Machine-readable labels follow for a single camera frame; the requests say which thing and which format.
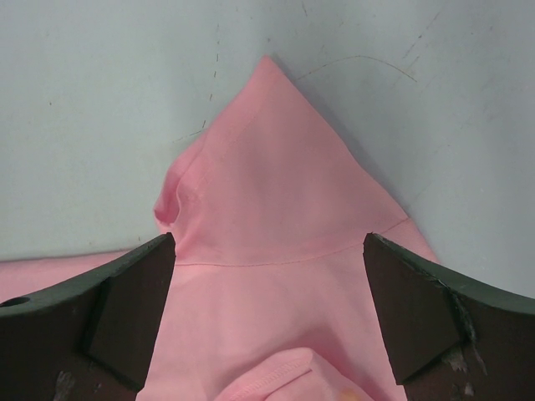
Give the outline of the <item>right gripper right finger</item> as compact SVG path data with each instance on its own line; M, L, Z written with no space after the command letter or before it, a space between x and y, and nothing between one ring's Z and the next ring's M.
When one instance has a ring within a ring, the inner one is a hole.
M375 233L364 265L397 384L409 400L532 400L534 301Z

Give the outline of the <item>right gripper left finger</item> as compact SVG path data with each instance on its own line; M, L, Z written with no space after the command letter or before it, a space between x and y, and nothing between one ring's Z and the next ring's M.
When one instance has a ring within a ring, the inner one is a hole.
M3 400L134 400L175 264L172 234L1 304Z

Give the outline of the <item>pink t shirt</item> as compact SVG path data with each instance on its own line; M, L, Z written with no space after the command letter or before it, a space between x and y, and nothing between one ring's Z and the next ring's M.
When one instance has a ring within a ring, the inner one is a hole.
M402 400L364 269L414 222L269 58L170 166L176 261L142 400Z

